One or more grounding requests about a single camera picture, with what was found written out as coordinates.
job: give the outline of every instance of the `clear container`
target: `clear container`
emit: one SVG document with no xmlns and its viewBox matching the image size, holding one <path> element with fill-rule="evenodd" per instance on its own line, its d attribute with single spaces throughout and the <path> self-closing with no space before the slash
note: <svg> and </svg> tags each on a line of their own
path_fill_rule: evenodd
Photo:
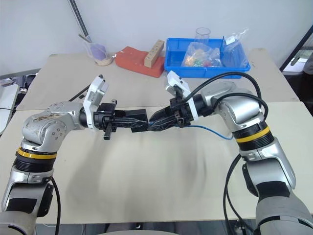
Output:
<svg viewBox="0 0 313 235">
<path fill-rule="evenodd" d="M 208 28 L 200 27 L 196 29 L 195 42 L 209 44 L 211 30 Z"/>
<path fill-rule="evenodd" d="M 87 54 L 90 58 L 94 59 L 95 63 L 100 66 L 109 65 L 113 58 L 108 52 L 107 48 L 103 45 L 103 40 L 100 40 L 96 36 L 88 35 L 86 39 L 89 41 L 83 41 Z"/>
</svg>

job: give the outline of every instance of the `yellow ring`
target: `yellow ring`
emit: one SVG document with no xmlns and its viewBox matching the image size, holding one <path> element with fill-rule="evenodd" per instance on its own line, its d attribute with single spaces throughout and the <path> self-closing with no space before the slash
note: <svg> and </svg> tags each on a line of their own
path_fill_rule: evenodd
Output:
<svg viewBox="0 0 313 235">
<path fill-rule="evenodd" d="M 267 134 L 269 132 L 269 127 L 267 126 L 263 131 L 260 131 L 254 135 L 248 136 L 248 137 L 244 137 L 244 138 L 240 138 L 240 139 L 236 139 L 236 141 L 238 143 L 244 143 L 244 142 L 248 142 L 248 141 L 252 141 L 255 140 L 259 137 L 262 137 L 263 135 Z"/>
<path fill-rule="evenodd" d="M 34 159 L 53 159 L 57 157 L 57 154 L 51 155 L 42 155 L 42 154 L 34 154 L 34 153 L 26 153 L 21 148 L 18 149 L 18 154 L 26 158 L 34 158 Z"/>
</svg>

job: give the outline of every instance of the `plastic bag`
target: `plastic bag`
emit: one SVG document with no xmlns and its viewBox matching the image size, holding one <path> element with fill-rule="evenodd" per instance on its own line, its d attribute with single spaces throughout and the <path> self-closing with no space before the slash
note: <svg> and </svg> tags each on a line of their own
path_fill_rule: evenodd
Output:
<svg viewBox="0 0 313 235">
<path fill-rule="evenodd" d="M 245 68 L 248 64 L 242 39 L 246 36 L 248 29 L 243 32 L 233 33 L 225 36 L 221 47 L 221 62 L 224 67 Z"/>
<path fill-rule="evenodd" d="M 203 43 L 190 43 L 181 66 L 221 67 L 220 50 Z"/>
</svg>

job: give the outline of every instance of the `red foam block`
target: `red foam block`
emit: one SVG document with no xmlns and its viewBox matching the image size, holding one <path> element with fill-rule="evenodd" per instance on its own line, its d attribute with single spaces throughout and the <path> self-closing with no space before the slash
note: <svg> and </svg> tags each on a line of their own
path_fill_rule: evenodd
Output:
<svg viewBox="0 0 313 235">
<path fill-rule="evenodd" d="M 118 66 L 152 77 L 160 77 L 164 71 L 164 56 L 159 56 L 152 68 L 144 66 L 148 52 L 132 47 L 125 47 L 116 54 L 115 62 Z"/>
</svg>

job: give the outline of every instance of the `blue cable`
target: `blue cable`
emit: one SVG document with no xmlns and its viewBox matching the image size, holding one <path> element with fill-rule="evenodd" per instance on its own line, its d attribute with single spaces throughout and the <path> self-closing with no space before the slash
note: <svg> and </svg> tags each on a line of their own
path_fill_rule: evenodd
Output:
<svg viewBox="0 0 313 235">
<path fill-rule="evenodd" d="M 214 133 L 215 135 L 218 135 L 219 137 L 223 138 L 224 140 L 228 140 L 229 141 L 229 140 L 233 139 L 233 136 L 231 138 L 225 137 L 225 136 L 221 135 L 220 133 L 218 133 L 216 131 L 213 131 L 212 129 L 207 128 L 205 126 L 190 125 L 190 126 L 184 126 L 184 128 L 185 127 L 198 127 L 198 128 L 202 128 L 204 130 L 210 131 L 210 132 Z"/>
</svg>

